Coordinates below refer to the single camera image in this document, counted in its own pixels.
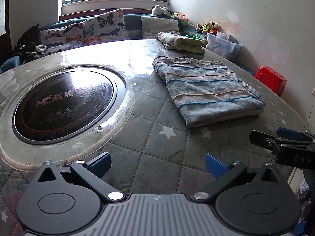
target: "folded towel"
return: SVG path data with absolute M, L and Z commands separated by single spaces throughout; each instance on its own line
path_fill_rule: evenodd
M 157 35 L 157 39 L 159 39 L 163 43 L 168 43 L 174 46 L 178 50 L 201 54 L 205 53 L 205 50 L 201 47 L 206 47 L 208 44 L 207 40 L 196 40 L 189 37 L 166 32 L 159 33 Z
M 261 95 L 223 62 L 158 56 L 153 68 L 166 82 L 187 127 L 253 116 L 264 111 Z

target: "quilted gray tablecloth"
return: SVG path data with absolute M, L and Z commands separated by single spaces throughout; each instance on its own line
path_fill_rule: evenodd
M 156 56 L 175 58 L 182 54 L 222 61 L 263 96 L 267 103 L 264 112 L 255 117 L 187 128 L 165 83 L 152 68 Z M 103 151 L 109 152 L 112 167 L 103 180 L 127 195 L 192 194 L 214 180 L 205 169 L 207 153 L 212 152 L 230 162 L 241 161 L 251 167 L 260 167 L 264 162 L 273 161 L 273 157 L 267 150 L 250 144 L 248 136 L 252 130 L 275 135 L 278 127 L 306 129 L 301 117 L 288 104 L 226 59 L 210 51 L 199 55 L 166 50 L 157 40 L 92 45 L 56 53 L 10 70 L 0 75 L 0 112 L 5 111 L 8 100 L 24 82 L 32 81 L 43 71 L 49 73 L 60 65 L 88 63 L 133 71 L 128 82 L 134 93 L 134 108 L 127 123 L 103 149 L 85 158 L 90 160 Z M 285 178 L 292 171 L 290 167 L 278 165 L 278 168 Z M 0 160 L 1 235 L 22 233 L 15 205 L 33 175 L 32 171 L 17 171 Z

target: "window sill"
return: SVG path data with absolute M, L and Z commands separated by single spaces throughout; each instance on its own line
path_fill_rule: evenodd
M 86 0 L 63 4 L 61 7 L 61 16 L 82 11 L 110 8 L 151 9 L 155 4 L 164 7 L 168 6 L 170 3 L 155 0 Z

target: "sofa backrest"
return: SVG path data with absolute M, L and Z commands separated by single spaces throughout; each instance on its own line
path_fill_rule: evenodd
M 178 21 L 178 28 L 179 28 L 180 33 L 182 34 L 183 24 L 180 24 L 180 22 L 182 22 L 182 21 L 179 18 L 162 17 L 162 16 L 151 15 L 151 14 L 124 14 L 123 17 L 125 19 L 125 26 L 126 26 L 126 30 L 127 30 L 129 39 L 131 39 L 131 40 L 142 39 L 142 35 L 141 35 L 141 31 L 142 31 L 141 17 L 142 16 L 175 19 Z M 68 26 L 68 25 L 71 25 L 74 23 L 80 23 L 80 22 L 87 20 L 89 18 L 91 18 L 91 17 L 75 18 L 75 19 L 60 21 L 58 23 L 42 27 L 39 29 L 39 31 L 46 30 L 46 29 L 65 27 L 65 26 Z

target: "butterfly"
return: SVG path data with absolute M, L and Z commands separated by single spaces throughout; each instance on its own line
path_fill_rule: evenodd
M 68 36 L 66 38 L 66 43 L 72 42 L 72 41 L 79 41 L 79 42 L 81 42 L 82 41 L 82 36 L 80 34 L 77 34 L 76 36 L 73 36 L 73 38 L 70 37 L 70 36 Z
M 83 47 L 83 43 L 79 42 L 79 41 L 73 41 L 69 43 L 69 50 L 71 49 L 75 49 L 75 48 L 80 48 Z
M 100 36 L 111 36 L 111 35 L 114 36 L 114 35 L 117 35 L 119 33 L 119 31 L 120 31 L 120 28 L 118 27 L 110 33 L 101 33 Z
M 120 26 L 124 32 L 127 32 L 125 24 L 118 23 L 118 26 Z
M 100 38 L 100 36 L 96 35 L 96 36 L 92 36 L 91 38 L 87 38 L 87 39 L 83 40 L 83 43 L 86 45 L 90 45 L 92 43 L 101 42 L 101 41 L 102 41 L 102 39 Z
M 113 13 L 110 13 L 107 17 L 107 19 L 103 19 L 101 17 L 97 17 L 97 21 L 100 23 L 100 29 L 103 28 L 105 26 L 105 23 L 109 23 L 110 25 L 114 25 L 114 21 L 113 21 Z
M 117 12 L 118 12 L 119 17 L 123 18 L 123 10 L 119 9 L 119 10 L 117 10 Z
M 94 24 L 90 25 L 87 31 L 83 30 L 83 38 L 87 38 L 88 36 L 94 36 Z
M 49 49 L 51 47 L 56 47 L 56 46 L 63 45 L 63 44 L 64 43 L 62 43 L 62 42 L 55 42 L 55 43 L 47 44 L 46 47 L 47 47 L 47 49 Z
M 83 29 L 82 23 L 74 23 L 66 27 L 66 29 L 63 31 L 64 34 L 68 33 L 73 27 Z
M 61 37 L 59 34 L 59 30 L 50 30 L 48 31 L 45 40 L 52 38 L 52 37 Z

